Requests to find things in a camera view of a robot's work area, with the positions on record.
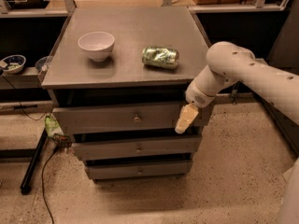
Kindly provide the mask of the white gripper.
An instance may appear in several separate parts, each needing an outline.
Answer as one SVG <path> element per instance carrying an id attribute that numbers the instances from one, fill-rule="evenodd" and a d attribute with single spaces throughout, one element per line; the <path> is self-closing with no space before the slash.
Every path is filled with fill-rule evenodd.
<path id="1" fill-rule="evenodd" d="M 185 92 L 188 104 L 181 108 L 175 127 L 176 133 L 184 133 L 197 117 L 198 108 L 208 106 L 214 100 L 215 95 L 215 89 L 212 89 L 210 85 L 199 85 L 194 79 Z"/>

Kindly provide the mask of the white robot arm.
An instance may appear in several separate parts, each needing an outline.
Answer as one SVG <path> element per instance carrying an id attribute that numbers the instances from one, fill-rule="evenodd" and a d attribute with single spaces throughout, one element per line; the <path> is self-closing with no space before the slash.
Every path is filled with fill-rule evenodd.
<path id="1" fill-rule="evenodd" d="M 188 103 L 181 108 L 175 131 L 184 133 L 201 108 L 237 81 L 299 124 L 299 76 L 260 63 L 250 50 L 222 41 L 208 49 L 205 68 L 188 86 L 185 93 Z M 278 224 L 299 224 L 299 160 L 293 165 L 287 181 Z"/>

